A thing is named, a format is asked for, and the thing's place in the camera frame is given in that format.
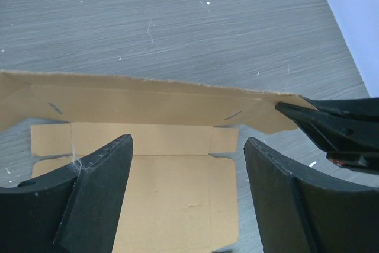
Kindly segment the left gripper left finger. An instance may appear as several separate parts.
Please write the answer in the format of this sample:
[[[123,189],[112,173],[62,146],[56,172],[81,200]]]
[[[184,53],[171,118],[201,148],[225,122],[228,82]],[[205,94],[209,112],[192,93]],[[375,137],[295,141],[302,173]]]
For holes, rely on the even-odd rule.
[[[133,158],[122,135],[51,172],[1,188],[2,252],[111,252]]]

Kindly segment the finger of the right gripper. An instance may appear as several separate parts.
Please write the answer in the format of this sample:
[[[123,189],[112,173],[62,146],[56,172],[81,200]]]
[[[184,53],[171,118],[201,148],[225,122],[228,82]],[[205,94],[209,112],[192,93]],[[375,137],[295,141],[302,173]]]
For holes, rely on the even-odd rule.
[[[378,174],[378,98],[311,100],[314,110],[279,102],[292,120],[340,168]]]

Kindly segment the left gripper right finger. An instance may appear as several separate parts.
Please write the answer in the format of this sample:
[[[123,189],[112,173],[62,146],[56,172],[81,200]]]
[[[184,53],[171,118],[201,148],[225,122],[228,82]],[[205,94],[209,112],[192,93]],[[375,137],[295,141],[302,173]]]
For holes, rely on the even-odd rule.
[[[246,170],[264,252],[378,252],[378,189],[299,163],[253,137]]]

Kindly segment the cardboard box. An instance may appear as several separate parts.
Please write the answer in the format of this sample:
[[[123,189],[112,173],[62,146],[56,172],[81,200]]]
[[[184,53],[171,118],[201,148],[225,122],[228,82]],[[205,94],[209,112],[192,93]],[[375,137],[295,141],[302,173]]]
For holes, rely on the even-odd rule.
[[[133,162],[114,252],[212,252],[239,237],[238,125],[266,134],[295,129],[278,102],[298,95],[76,73],[1,72],[1,129],[28,118],[33,175],[81,158],[123,134]]]

